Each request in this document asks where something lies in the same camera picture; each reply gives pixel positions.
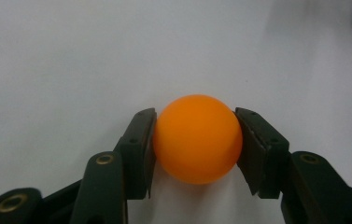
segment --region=orange ball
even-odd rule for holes
[[[237,117],[221,101],[205,95],[181,97],[158,117],[153,134],[156,157],[173,177],[207,184],[226,175],[242,150]]]

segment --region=white table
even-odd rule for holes
[[[352,186],[352,0],[0,1],[0,194],[43,196],[112,150],[139,110],[204,93],[255,110]],[[130,223],[284,223],[241,172],[156,166]]]

